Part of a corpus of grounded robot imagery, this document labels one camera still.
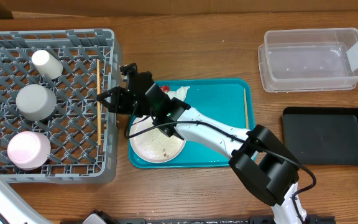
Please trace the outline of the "red snack wrapper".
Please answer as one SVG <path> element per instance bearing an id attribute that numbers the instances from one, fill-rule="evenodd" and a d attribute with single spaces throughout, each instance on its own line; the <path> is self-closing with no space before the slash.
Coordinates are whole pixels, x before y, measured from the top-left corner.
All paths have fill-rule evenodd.
<path id="1" fill-rule="evenodd" d="M 168 85 L 163 85 L 160 86 L 160 89 L 164 92 L 164 93 L 168 93 L 169 91 L 171 91 L 170 87 Z"/>

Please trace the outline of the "large white plate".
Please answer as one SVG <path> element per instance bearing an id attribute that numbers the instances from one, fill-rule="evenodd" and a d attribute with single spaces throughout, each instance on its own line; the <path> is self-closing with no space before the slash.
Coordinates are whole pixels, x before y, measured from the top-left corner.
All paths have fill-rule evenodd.
<path id="1" fill-rule="evenodd" d="M 151 163 L 164 163 L 176 158 L 186 144 L 176 136 L 167 137 L 158 128 L 130 138 L 129 142 L 137 156 Z"/>

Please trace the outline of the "white cup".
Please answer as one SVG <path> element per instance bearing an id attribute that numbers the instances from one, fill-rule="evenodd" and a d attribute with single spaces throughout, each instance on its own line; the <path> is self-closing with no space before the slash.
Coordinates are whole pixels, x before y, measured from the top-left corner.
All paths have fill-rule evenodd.
<path id="1" fill-rule="evenodd" d="M 63 65 L 46 50 L 37 50 L 31 57 L 32 63 L 38 72 L 54 80 L 63 73 Z"/>

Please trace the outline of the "white napkin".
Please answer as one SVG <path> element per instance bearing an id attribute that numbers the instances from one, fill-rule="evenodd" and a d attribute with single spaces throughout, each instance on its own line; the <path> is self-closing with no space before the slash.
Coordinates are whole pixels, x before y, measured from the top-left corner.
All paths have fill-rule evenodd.
<path id="1" fill-rule="evenodd" d="M 189 86 L 181 86 L 178 90 L 168 91 L 167 95 L 170 99 L 177 98 L 181 101 L 185 101 L 189 89 Z"/>

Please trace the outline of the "grey white bowl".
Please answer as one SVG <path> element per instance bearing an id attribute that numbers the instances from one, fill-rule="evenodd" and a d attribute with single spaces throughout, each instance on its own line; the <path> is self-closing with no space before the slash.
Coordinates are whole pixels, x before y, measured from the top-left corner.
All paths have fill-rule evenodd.
<path id="1" fill-rule="evenodd" d="M 57 104 L 54 92 L 42 85 L 31 84 L 20 89 L 16 106 L 21 115 L 30 121 L 41 121 L 52 115 Z"/>

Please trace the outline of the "pink shallow bowl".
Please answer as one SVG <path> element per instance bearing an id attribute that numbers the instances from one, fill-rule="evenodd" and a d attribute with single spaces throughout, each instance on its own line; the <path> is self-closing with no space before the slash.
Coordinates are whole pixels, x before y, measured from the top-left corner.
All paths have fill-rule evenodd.
<path id="1" fill-rule="evenodd" d="M 51 152 L 51 143 L 42 133 L 24 131 L 16 134 L 7 146 L 9 160 L 18 168 L 33 170 L 42 166 Z"/>

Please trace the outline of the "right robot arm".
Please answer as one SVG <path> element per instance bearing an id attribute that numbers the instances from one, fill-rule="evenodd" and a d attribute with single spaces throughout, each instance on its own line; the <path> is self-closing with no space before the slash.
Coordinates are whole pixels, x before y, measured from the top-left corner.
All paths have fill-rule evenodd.
<path id="1" fill-rule="evenodd" d="M 170 98 L 150 72 L 126 72 L 126 87 L 116 86 L 97 95 L 108 111 L 130 116 L 151 116 L 153 127 L 164 135 L 197 142 L 228 158 L 244 187 L 271 206 L 275 223 L 309 223 L 299 194 L 315 186 L 298 187 L 305 166 L 266 127 L 236 128 L 201 114 L 178 98 Z"/>

